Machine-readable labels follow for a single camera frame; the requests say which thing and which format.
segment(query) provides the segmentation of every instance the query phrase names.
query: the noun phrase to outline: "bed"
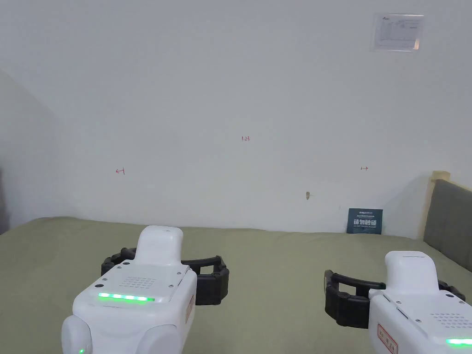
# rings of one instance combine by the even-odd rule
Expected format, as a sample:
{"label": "bed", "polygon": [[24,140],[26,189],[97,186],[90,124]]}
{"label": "bed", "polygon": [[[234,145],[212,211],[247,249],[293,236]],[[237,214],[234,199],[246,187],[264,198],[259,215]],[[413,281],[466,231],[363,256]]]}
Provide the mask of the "bed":
{"label": "bed", "polygon": [[[184,354],[373,353],[366,330],[339,327],[325,314],[323,272],[385,281],[391,250],[425,252],[438,277],[472,300],[471,242],[464,236],[472,224],[447,216],[461,208],[470,214],[472,192],[436,172],[425,205],[420,240],[182,228],[184,259],[220,254],[231,272],[222,305],[196,308]],[[143,228],[60,217],[1,235],[0,352],[61,353],[60,328],[74,297],[100,276],[105,257],[134,247]]]}

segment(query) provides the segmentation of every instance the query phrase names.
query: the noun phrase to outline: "green indicator light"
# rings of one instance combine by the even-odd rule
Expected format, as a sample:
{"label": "green indicator light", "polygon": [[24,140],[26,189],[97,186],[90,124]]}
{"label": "green indicator light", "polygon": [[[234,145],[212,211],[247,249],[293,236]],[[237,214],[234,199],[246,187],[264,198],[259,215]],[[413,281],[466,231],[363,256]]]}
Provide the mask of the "green indicator light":
{"label": "green indicator light", "polygon": [[135,300],[135,301],[156,301],[152,297],[145,296],[134,296],[134,295],[123,295],[123,294],[109,294],[109,293],[99,293],[99,297],[110,297],[113,299],[123,299],[123,300]]}
{"label": "green indicator light", "polygon": [[447,344],[453,344],[455,346],[472,346],[472,338],[452,338],[446,339]]}

